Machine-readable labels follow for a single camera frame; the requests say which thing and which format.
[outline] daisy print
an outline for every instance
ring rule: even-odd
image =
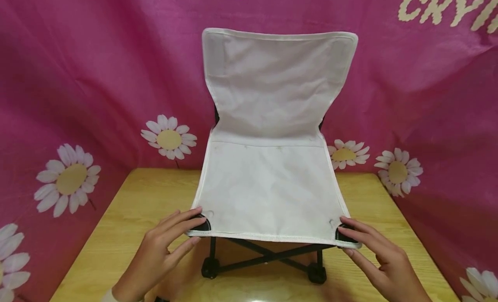
[[[17,247],[24,239],[23,233],[17,233],[16,224],[7,224],[0,228],[0,302],[13,302],[14,290],[24,285],[30,273],[22,271],[29,262],[28,253],[16,253]]]
[[[367,154],[370,147],[363,148],[364,142],[356,144],[356,141],[342,142],[340,139],[334,141],[335,146],[329,146],[329,154],[332,159],[334,170],[343,170],[346,165],[365,164],[370,155]]]
[[[54,207],[55,218],[68,206],[69,212],[75,213],[79,206],[86,205],[89,200],[87,194],[94,191],[101,170],[100,166],[92,165],[92,155],[85,153],[79,145],[73,148],[64,144],[57,149],[57,153],[60,160],[48,161],[45,165],[47,170],[36,176],[45,185],[34,193],[34,200],[40,201],[36,209],[45,212]]]
[[[170,160],[183,160],[185,154],[192,154],[190,148],[197,145],[197,137],[187,133],[190,128],[187,125],[178,125],[174,117],[168,119],[164,115],[158,115],[157,122],[148,121],[145,125],[150,131],[142,130],[142,137],[151,147],[157,148],[159,154]]]
[[[466,270],[468,280],[460,278],[460,282],[471,296],[462,296],[463,302],[498,302],[498,280],[495,273],[485,270],[482,273],[476,268]]]
[[[424,170],[416,158],[410,159],[407,151],[399,148],[395,148],[394,153],[383,151],[377,160],[379,162],[374,166],[382,169],[379,171],[380,181],[394,197],[404,197],[403,193],[409,194],[412,187],[420,184],[418,176]]]

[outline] wooden tabletop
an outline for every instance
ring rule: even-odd
[[[51,302],[100,301],[127,268],[144,233],[176,209],[192,204],[200,171],[141,168],[132,171],[105,212]],[[338,173],[337,180],[351,216],[376,227],[409,254],[413,267],[434,302],[458,298],[406,222],[379,179],[370,173]],[[170,248],[178,246],[182,236]],[[217,242],[222,265],[258,255],[223,239]],[[274,251],[296,244],[261,243]],[[363,247],[361,252],[375,262]],[[197,247],[147,296],[196,302],[376,302],[385,301],[365,275],[336,248],[324,250],[328,280],[312,285],[304,272],[280,262],[221,273],[204,279],[200,269],[209,254],[209,239]],[[308,263],[312,255],[295,257]]]

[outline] folding chair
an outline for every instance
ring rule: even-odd
[[[207,221],[187,233],[211,238],[204,277],[279,260],[324,283],[322,250],[360,247],[337,230],[349,212],[319,129],[344,85],[357,40],[347,32],[204,30],[204,74],[217,124],[192,204],[203,207],[199,216]],[[218,237],[262,256],[220,266]],[[306,245],[274,253],[249,240]],[[309,252],[317,252],[317,262],[308,266],[289,259]]]

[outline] sleeve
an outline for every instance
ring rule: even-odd
[[[102,299],[102,302],[119,302],[119,301],[114,298],[114,296],[112,295],[112,291],[109,290]]]

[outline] pink backdrop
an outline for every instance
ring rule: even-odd
[[[496,301],[497,4],[0,0],[0,301],[48,301],[133,168],[201,167],[206,27],[357,33],[336,171],[378,173],[458,295]]]

